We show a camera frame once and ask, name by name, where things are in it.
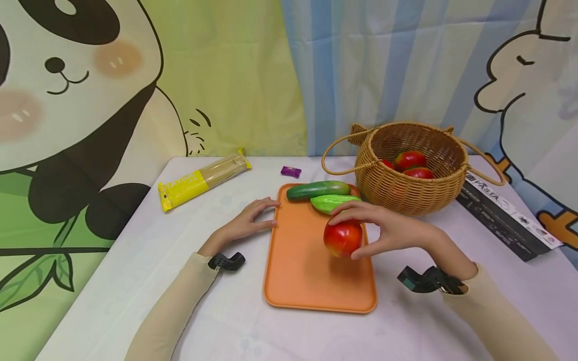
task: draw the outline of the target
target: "left hand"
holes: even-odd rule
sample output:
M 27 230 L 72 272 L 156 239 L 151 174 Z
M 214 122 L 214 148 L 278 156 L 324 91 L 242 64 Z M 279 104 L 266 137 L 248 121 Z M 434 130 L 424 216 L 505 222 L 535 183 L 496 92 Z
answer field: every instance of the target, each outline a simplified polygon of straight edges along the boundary
M 249 203 L 237 217 L 229 223 L 217 229 L 198 251 L 203 256 L 215 256 L 230 242 L 249 237 L 265 229 L 271 229 L 277 224 L 276 221 L 254 222 L 253 219 L 264 210 L 271 207 L 279 207 L 281 203 L 271 197 L 256 199 Z

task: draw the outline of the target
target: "woven basket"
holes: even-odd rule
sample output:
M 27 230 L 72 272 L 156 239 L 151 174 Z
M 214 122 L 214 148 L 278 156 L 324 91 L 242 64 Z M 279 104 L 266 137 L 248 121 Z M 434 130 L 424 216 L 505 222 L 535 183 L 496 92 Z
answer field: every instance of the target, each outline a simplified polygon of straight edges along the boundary
M 441 130 L 419 123 L 389 123 L 366 129 L 360 124 L 351 126 L 351 134 L 336 140 L 321 158 L 323 169 L 334 176 L 355 172 L 357 185 L 370 203 L 398 213 L 417 216 L 438 211 L 454 200 L 462 188 L 466 172 L 470 171 L 487 182 L 504 185 L 506 179 L 489 157 L 477 147 L 453 136 L 453 127 Z M 329 150 L 342 140 L 360 146 L 355 167 L 343 172 L 332 172 L 325 166 Z M 468 164 L 464 145 L 484 157 L 499 174 L 494 181 Z M 425 154 L 427 166 L 434 179 L 409 177 L 386 167 L 381 159 L 393 163 L 404 151 L 418 150 Z

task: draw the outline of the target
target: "wrist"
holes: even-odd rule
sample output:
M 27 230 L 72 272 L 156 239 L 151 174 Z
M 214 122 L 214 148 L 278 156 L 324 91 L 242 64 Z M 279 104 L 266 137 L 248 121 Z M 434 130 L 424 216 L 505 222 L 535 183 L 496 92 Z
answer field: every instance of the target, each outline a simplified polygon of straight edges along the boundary
M 460 281 L 470 280 L 477 274 L 476 264 L 442 230 L 423 249 L 438 268 Z
M 229 241 L 225 234 L 217 230 L 210 235 L 197 253 L 202 256 L 214 257 L 217 253 L 221 252 L 228 243 Z

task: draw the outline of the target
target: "cucumber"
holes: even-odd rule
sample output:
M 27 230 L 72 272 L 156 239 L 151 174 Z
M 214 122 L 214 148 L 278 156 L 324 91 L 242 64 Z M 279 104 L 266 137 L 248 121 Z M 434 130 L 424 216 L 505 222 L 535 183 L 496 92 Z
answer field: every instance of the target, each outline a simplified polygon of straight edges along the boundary
M 311 198 L 311 204 L 319 212 L 329 214 L 337 206 L 349 202 L 350 200 L 361 200 L 356 196 L 342 196 L 337 194 L 327 194 L 324 196 L 319 196 Z
M 320 181 L 299 184 L 287 190 L 288 200 L 305 200 L 327 194 L 349 195 L 349 185 L 340 181 Z

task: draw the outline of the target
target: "spaghetti package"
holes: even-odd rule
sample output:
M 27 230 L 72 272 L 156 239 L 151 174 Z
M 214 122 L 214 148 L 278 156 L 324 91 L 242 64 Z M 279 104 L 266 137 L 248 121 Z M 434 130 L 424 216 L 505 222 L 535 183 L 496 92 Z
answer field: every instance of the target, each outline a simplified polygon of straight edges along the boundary
M 159 183 L 158 193 L 164 212 L 171 210 L 211 188 L 251 169 L 251 164 L 245 158 L 243 149 L 219 159 L 204 168 L 198 169 L 176 181 Z

